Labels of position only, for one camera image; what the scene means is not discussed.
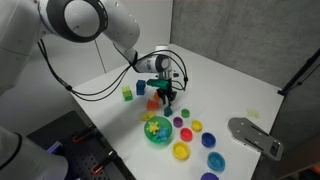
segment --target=metal bracket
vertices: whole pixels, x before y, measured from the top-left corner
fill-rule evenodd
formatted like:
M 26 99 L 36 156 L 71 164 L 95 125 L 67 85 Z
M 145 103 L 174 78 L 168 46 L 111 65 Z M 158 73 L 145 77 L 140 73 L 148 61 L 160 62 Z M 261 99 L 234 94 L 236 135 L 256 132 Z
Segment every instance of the metal bracket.
M 244 145 L 255 148 L 272 160 L 279 161 L 281 159 L 283 144 L 247 118 L 231 118 L 228 127 L 232 136 Z

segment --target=white table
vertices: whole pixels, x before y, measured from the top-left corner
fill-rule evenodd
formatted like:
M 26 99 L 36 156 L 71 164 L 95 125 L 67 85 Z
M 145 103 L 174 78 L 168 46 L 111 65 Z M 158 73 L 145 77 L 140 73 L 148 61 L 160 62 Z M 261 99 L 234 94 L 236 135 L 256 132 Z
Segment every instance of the white table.
M 137 97 L 135 84 L 138 79 L 154 78 L 154 74 L 138 74 L 133 70 L 127 73 L 121 85 L 130 85 L 134 94 L 131 102 L 124 102 L 120 88 L 99 102 L 75 99 L 138 180 L 197 180 L 206 172 L 213 172 L 225 180 L 251 179 L 260 153 L 233 140 L 227 122 L 231 117 L 246 117 L 247 108 L 250 108 L 257 110 L 260 117 L 248 119 L 270 132 L 283 96 L 277 94 L 278 88 L 275 86 L 176 45 L 170 47 L 185 61 L 190 81 L 186 92 L 178 92 L 172 106 L 174 115 L 168 119 L 172 121 L 173 117 L 180 116 L 182 108 L 188 108 L 191 117 L 184 121 L 184 126 L 190 127 L 193 119 L 200 120 L 203 123 L 202 132 L 215 135 L 217 144 L 214 148 L 203 147 L 202 132 L 194 133 L 193 140 L 187 143 L 190 157 L 185 161 L 175 159 L 172 145 L 180 140 L 179 129 L 176 128 L 173 128 L 170 143 L 157 145 L 149 142 L 143 132 L 144 122 L 139 120 L 139 116 L 145 111 L 148 97 L 152 97 L 156 89 L 147 87 L 146 95 Z M 115 69 L 75 89 L 80 92 L 101 90 L 123 69 Z M 163 116 L 163 107 L 157 114 Z M 221 173 L 207 166 L 207 155 L 212 151 L 219 152 L 225 158 L 226 168 Z

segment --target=black cable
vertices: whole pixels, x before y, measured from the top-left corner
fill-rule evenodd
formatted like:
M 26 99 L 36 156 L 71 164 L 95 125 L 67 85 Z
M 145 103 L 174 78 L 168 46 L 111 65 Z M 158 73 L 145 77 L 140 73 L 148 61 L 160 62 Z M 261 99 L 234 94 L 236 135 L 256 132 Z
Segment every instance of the black cable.
M 305 80 L 307 80 L 318 68 L 320 67 L 320 64 L 318 64 L 308 75 L 305 77 L 300 83 L 303 83 Z
M 16 149 L 14 150 L 13 154 L 10 156 L 10 158 L 8 160 L 6 160 L 3 164 L 0 165 L 0 171 L 2 171 L 2 169 L 4 169 L 6 166 L 8 166 L 19 154 L 20 150 L 21 150 L 21 146 L 22 146 L 22 135 L 15 133 L 18 135 L 18 145 L 16 147 Z
M 306 81 L 319 67 L 320 67 L 320 64 L 318 64 L 302 81 L 299 81 L 295 86 L 289 88 L 287 92 L 293 90 L 298 86 L 301 86 L 304 83 L 304 81 Z
M 44 59 L 45 59 L 46 62 L 47 62 L 47 65 L 48 65 L 48 67 L 49 67 L 49 70 L 50 70 L 51 74 L 54 76 L 54 78 L 55 78 L 61 85 L 63 85 L 68 91 L 72 92 L 73 94 L 79 94 L 79 95 L 83 95 L 83 96 L 93 96 L 93 95 L 101 94 L 102 92 L 110 89 L 110 88 L 119 80 L 119 78 L 121 77 L 121 75 L 122 75 L 123 73 L 126 73 L 126 72 L 129 70 L 129 68 L 131 67 L 131 66 L 128 66 L 128 67 L 118 76 L 118 78 L 117 78 L 109 87 L 107 87 L 107 88 L 105 88 L 105 89 L 103 89 L 103 90 L 101 90 L 101 91 L 99 91 L 99 92 L 97 92 L 97 93 L 92 93 L 92 94 L 80 93 L 80 92 L 77 92 L 77 91 L 73 90 L 73 89 L 72 89 L 72 86 L 70 86 L 68 83 L 66 83 L 63 79 L 61 79 L 61 78 L 56 74 L 56 72 L 54 71 L 54 69 L 53 69 L 52 66 L 51 66 L 51 63 L 50 63 L 49 58 L 48 58 L 46 46 L 45 46 L 45 44 L 44 44 L 44 42 L 43 42 L 42 39 L 40 39 L 40 42 L 38 42 L 38 47 L 39 47 L 39 49 L 40 49 L 40 51 L 41 51 Z
M 183 76 L 184 76 L 184 87 L 182 86 L 182 87 L 183 87 L 182 89 L 179 89 L 179 88 L 176 88 L 176 87 L 174 87 L 174 88 L 177 89 L 177 90 L 184 90 L 184 91 L 185 91 L 186 86 L 187 86 L 187 82 L 188 82 L 187 69 L 186 69 L 185 63 L 184 63 L 184 61 L 182 60 L 182 58 L 181 58 L 178 54 L 176 54 L 175 52 L 173 52 L 173 51 L 171 51 L 171 50 L 158 50 L 158 51 L 151 52 L 151 53 L 149 53 L 149 54 L 147 54 L 147 55 L 139 58 L 137 61 L 140 61 L 140 60 L 142 60 L 142 59 L 144 59 L 144 58 L 152 57 L 153 55 L 155 55 L 155 54 L 158 53 L 158 52 L 171 52 L 171 53 L 173 53 L 174 55 L 176 55 L 176 56 L 179 58 L 179 60 L 181 61 L 182 65 L 183 65 L 183 67 L 184 67 L 184 71 L 182 70 L 181 66 L 179 65 L 179 63 L 178 63 L 174 58 L 172 58 L 172 57 L 170 57 L 170 56 L 167 56 L 167 55 L 164 55 L 164 54 L 161 54 L 161 55 L 164 55 L 164 56 L 170 58 L 170 59 L 178 66 L 178 68 L 179 68 L 180 71 L 182 72 L 182 74 L 183 74 Z
M 178 83 L 179 85 L 180 85 L 180 87 L 181 88 L 177 88 L 177 87 L 175 87 L 175 86 L 172 86 L 172 88 L 174 88 L 174 89 L 176 89 L 176 90 L 185 90 L 185 88 L 183 87 L 183 85 L 181 84 L 181 82 L 179 82 L 179 81 L 172 81 L 172 82 L 175 82 L 175 83 Z
M 50 70 L 51 74 L 53 75 L 53 77 L 54 77 L 60 84 L 62 84 L 63 86 L 65 86 L 65 85 L 66 85 L 66 82 L 64 82 L 64 81 L 56 74 L 56 72 L 53 70 L 53 68 L 52 68 L 52 66 L 51 66 L 51 64 L 50 64 L 50 62 L 49 62 L 49 58 L 48 58 L 48 55 L 47 55 L 47 50 L 46 50 L 46 47 L 44 46 L 44 43 L 43 43 L 43 40 L 42 40 L 42 39 L 40 40 L 40 43 L 38 42 L 38 47 L 39 47 L 39 49 L 40 49 L 40 51 L 41 51 L 44 59 L 46 60 L 47 65 L 48 65 L 48 67 L 49 67 L 49 70 Z
M 97 51 L 98 51 L 98 54 L 99 54 L 99 58 L 100 58 L 100 61 L 101 61 L 101 64 L 102 64 L 104 73 L 107 73 L 106 67 L 104 67 L 104 63 L 103 63 L 103 60 L 102 60 L 102 57 L 101 57 L 101 53 L 100 53 L 100 49 L 99 49 L 99 47 L 98 47 L 97 41 L 94 40 L 94 43 L 96 44 L 96 48 L 97 48 Z
M 90 94 L 90 93 L 80 93 L 80 92 L 77 92 L 77 91 L 75 91 L 75 90 L 72 90 L 72 92 L 74 92 L 74 93 L 76 93 L 76 94 L 78 94 L 78 95 L 82 95 L 82 96 L 95 96 L 95 95 L 101 94 L 101 93 L 105 92 L 106 90 L 110 89 L 110 88 L 119 80 L 119 78 L 120 78 L 124 73 L 126 73 L 126 72 L 129 70 L 130 67 L 131 67 L 131 66 L 126 67 L 126 68 L 121 72 L 121 74 L 117 77 L 116 80 L 114 80 L 107 88 L 105 88 L 105 89 L 103 89 L 103 90 L 101 90 L 101 91 L 99 91 L 99 92 L 91 93 L 91 94 Z
M 72 92 L 72 93 L 73 93 L 75 96 L 77 96 L 78 98 L 80 98 L 80 99 L 82 99 L 82 100 L 84 100 L 84 101 L 89 101 L 89 102 L 96 102 L 96 101 L 100 101 L 100 100 L 102 100 L 102 99 L 105 99 L 105 98 L 109 97 L 109 96 L 119 87 L 119 85 L 121 84 L 123 78 L 125 77 L 125 75 L 126 75 L 126 73 L 128 72 L 129 69 L 126 69 L 125 73 L 124 73 L 123 76 L 121 77 L 121 79 L 120 79 L 119 83 L 116 85 L 116 87 L 115 87 L 109 94 L 107 94 L 106 96 L 104 96 L 104 97 L 102 97 L 102 98 L 99 98 L 99 99 L 85 99 L 85 98 L 79 96 L 77 93 L 73 93 L 73 92 Z
M 97 51 L 98 51 L 98 53 L 99 53 L 99 57 L 100 57 L 101 63 L 103 64 L 102 57 L 101 57 L 101 53 L 100 53 L 100 50 L 99 50 L 99 47 L 98 47 L 96 41 L 95 41 L 95 45 L 96 45 L 96 47 L 97 47 Z M 52 66 L 51 66 L 51 63 L 50 63 L 50 61 L 49 61 L 49 57 L 48 57 L 48 54 L 47 54 L 46 46 L 45 46 L 45 44 L 44 44 L 44 42 L 43 42 L 42 39 L 40 39 L 40 42 L 38 42 L 38 47 L 39 47 L 39 49 L 40 49 L 40 51 L 41 51 L 44 59 L 46 60 L 47 65 L 48 65 L 48 67 L 49 67 L 49 70 L 50 70 L 51 74 L 54 76 L 54 78 L 55 78 L 61 85 L 63 85 L 68 91 L 70 91 L 70 92 L 73 93 L 75 96 L 77 96 L 78 98 L 80 98 L 80 99 L 82 99 L 82 100 L 84 100 L 84 101 L 94 102 L 94 101 L 100 101 L 100 100 L 102 100 L 102 99 L 105 99 L 105 98 L 109 97 L 109 96 L 119 87 L 119 85 L 121 84 L 124 76 L 126 75 L 126 73 L 128 72 L 128 70 L 132 67 L 132 64 L 130 63 L 130 61 L 129 61 L 129 60 L 124 56 L 124 54 L 122 54 L 122 53 L 117 49 L 117 47 L 114 45 L 114 47 L 117 49 L 117 51 L 118 51 L 125 59 L 127 59 L 127 61 L 130 63 L 130 65 L 129 65 L 127 68 L 125 68 L 125 69 L 122 71 L 122 73 L 116 78 L 116 80 L 113 81 L 113 83 L 111 83 L 111 85 L 109 85 L 107 88 L 105 88 L 105 89 L 103 89 L 103 90 L 101 90 L 101 91 L 99 91 L 99 92 L 97 92 L 97 93 L 90 93 L 90 94 L 89 94 L 89 93 L 80 93 L 80 92 L 77 92 L 77 91 L 73 90 L 73 89 L 72 89 L 72 86 L 70 86 L 68 83 L 66 83 L 63 79 L 61 79 L 61 78 L 56 74 L 56 72 L 54 71 L 54 69 L 53 69 Z M 176 56 L 179 58 L 179 60 L 181 61 L 182 65 L 183 65 L 184 71 L 182 70 L 182 67 L 179 65 L 179 63 L 178 63 L 174 58 L 172 58 L 172 57 L 170 57 L 170 56 L 167 56 L 167 57 L 170 58 L 173 62 L 176 63 L 176 65 L 179 67 L 179 69 L 181 70 L 181 72 L 182 72 L 182 74 L 183 74 L 183 76 L 184 76 L 184 83 L 185 83 L 185 85 L 183 86 L 179 81 L 173 81 L 173 82 L 179 83 L 180 86 L 182 87 L 181 89 L 179 89 L 179 88 L 177 88 L 177 87 L 173 87 L 173 88 L 174 88 L 174 89 L 178 89 L 178 90 L 185 90 L 186 85 L 187 85 L 187 81 L 188 81 L 187 69 L 186 69 L 186 66 L 185 66 L 182 58 L 181 58 L 178 54 L 176 54 L 175 52 L 173 52 L 173 51 L 171 51 L 171 50 L 158 50 L 158 51 L 151 52 L 151 53 L 145 55 L 145 56 L 142 57 L 142 58 L 139 58 L 137 61 L 140 61 L 140 60 L 142 60 L 142 59 L 144 59 L 144 58 L 146 58 L 146 57 L 153 56 L 153 55 L 155 55 L 155 53 L 158 53 L 158 52 L 171 52 L 171 53 L 173 53 L 174 55 L 176 55 Z M 116 87 L 115 87 L 109 94 L 107 94 L 106 96 L 104 96 L 104 97 L 102 97 L 102 98 L 99 98 L 99 99 L 85 99 L 85 98 L 81 97 L 81 96 L 94 96 L 94 95 L 101 94 L 101 93 L 105 92 L 106 90 L 110 89 L 119 79 L 120 79 L 120 81 L 118 82 L 118 84 L 116 85 Z

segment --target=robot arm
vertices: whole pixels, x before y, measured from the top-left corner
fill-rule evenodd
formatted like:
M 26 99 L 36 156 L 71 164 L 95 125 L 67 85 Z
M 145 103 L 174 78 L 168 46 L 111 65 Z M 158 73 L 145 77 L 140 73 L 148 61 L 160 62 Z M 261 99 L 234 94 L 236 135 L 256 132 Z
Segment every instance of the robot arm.
M 73 42 L 89 42 L 103 33 L 137 72 L 162 73 L 170 67 L 170 60 L 158 55 L 136 62 L 143 56 L 133 48 L 140 35 L 139 25 L 117 0 L 42 0 L 40 14 L 51 33 Z
M 84 43 L 106 35 L 137 72 L 160 73 L 171 70 L 171 61 L 158 53 L 145 58 L 133 48 L 140 29 L 137 21 L 116 0 L 10 0 L 0 1 L 0 96 L 12 88 L 45 35 L 54 34 Z M 168 49 L 158 46 L 156 50 Z

